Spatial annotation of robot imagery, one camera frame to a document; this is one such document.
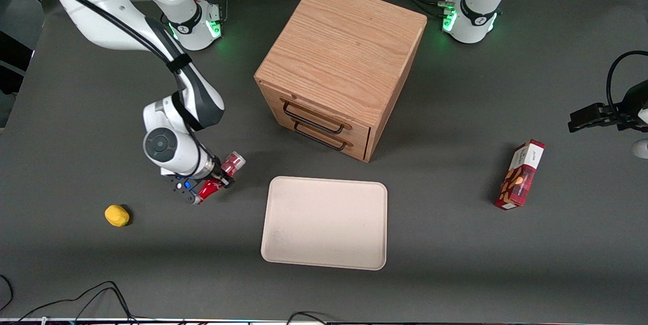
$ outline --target wooden cabinet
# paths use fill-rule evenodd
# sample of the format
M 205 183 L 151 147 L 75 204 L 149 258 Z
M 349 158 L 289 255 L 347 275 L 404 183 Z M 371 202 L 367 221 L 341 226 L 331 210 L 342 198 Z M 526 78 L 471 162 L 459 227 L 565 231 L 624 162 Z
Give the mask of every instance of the wooden cabinet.
M 280 125 L 370 161 L 426 21 L 381 0 L 301 0 L 255 80 Z

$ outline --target lemon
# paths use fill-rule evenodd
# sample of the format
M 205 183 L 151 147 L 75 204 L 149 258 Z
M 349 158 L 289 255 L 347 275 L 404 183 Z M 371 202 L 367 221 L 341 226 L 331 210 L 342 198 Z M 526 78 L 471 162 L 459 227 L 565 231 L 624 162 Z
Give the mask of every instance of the lemon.
M 124 226 L 130 220 L 130 215 L 121 205 L 110 205 L 104 215 L 112 226 Z

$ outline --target black metal handle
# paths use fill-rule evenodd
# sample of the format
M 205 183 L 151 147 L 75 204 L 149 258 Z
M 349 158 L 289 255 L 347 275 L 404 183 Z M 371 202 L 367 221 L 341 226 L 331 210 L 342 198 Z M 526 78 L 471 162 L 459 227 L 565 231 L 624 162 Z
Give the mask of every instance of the black metal handle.
M 322 125 L 317 124 L 317 123 L 314 123 L 314 122 L 312 122 L 311 120 L 304 119 L 303 117 L 301 117 L 301 116 L 299 116 L 299 115 L 294 115 L 294 113 L 288 111 L 288 106 L 289 106 L 289 102 L 286 101 L 286 102 L 284 103 L 284 112 L 286 113 L 286 115 L 292 117 L 292 118 L 295 119 L 295 120 L 299 120 L 300 122 L 302 122 L 302 123 L 304 123 L 304 124 L 306 124 L 306 125 L 310 125 L 311 127 L 314 127 L 314 128 L 320 129 L 320 130 L 322 130 L 322 131 L 326 131 L 327 133 L 329 133 L 329 134 L 334 134 L 334 135 L 337 135 L 337 134 L 339 134 L 339 133 L 342 133 L 342 129 L 344 129 L 344 125 L 343 125 L 343 124 L 340 124 L 340 128 L 337 129 L 336 131 L 331 130 L 331 129 L 327 128 L 327 127 L 323 127 Z
M 329 148 L 331 148 L 333 150 L 337 150 L 338 152 L 340 150 L 344 149 L 344 147 L 347 146 L 347 143 L 345 143 L 344 141 L 342 141 L 342 145 L 340 147 L 336 147 L 335 145 L 329 144 L 326 141 L 319 140 L 318 138 L 315 138 L 314 136 L 310 136 L 310 135 L 304 133 L 303 131 L 299 131 L 299 129 L 297 129 L 298 125 L 299 125 L 299 121 L 295 121 L 295 127 L 294 127 L 295 133 L 297 133 L 297 134 L 299 134 L 301 136 L 305 136 L 310 140 L 317 141 L 317 143 L 320 143 L 321 145 L 325 145 L 325 146 L 327 146 L 327 147 L 329 147 Z

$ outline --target red box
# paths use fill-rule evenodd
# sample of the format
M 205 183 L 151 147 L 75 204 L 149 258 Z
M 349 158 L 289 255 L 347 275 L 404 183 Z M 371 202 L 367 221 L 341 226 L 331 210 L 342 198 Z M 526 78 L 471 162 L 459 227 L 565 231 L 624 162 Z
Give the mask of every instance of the red box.
M 524 205 L 542 152 L 544 144 L 537 140 L 529 140 L 516 148 L 509 171 L 500 187 L 500 194 L 495 201 L 496 207 L 510 210 Z

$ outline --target gray tabletop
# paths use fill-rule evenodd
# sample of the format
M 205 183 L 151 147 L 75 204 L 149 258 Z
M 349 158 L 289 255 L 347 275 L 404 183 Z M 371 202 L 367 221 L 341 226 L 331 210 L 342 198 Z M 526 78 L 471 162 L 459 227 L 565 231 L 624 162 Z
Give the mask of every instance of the gray tabletop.
M 46 5 L 0 137 L 0 273 L 16 288 L 3 315 L 113 279 L 145 316 L 648 322 L 648 161 L 630 153 L 642 135 L 567 130 L 570 112 L 604 101 L 614 58 L 648 48 L 640 0 L 504 0 L 493 32 L 471 46 L 430 21 L 369 164 L 278 126 L 252 78 L 298 2 L 232 0 L 224 38 L 190 53 L 226 106 L 199 138 L 248 160 L 234 188 L 201 207 L 178 202 L 141 149 L 143 106 L 174 91 L 166 67 L 91 44 Z M 641 57 L 624 61 L 616 99 L 646 76 Z M 527 205 L 504 212 L 492 202 L 514 147 L 530 138 L 547 147 Z M 277 175 L 385 184 L 384 269 L 264 261 Z M 134 223 L 109 226 L 111 204 L 128 205 Z M 109 297 L 86 315 L 123 316 Z

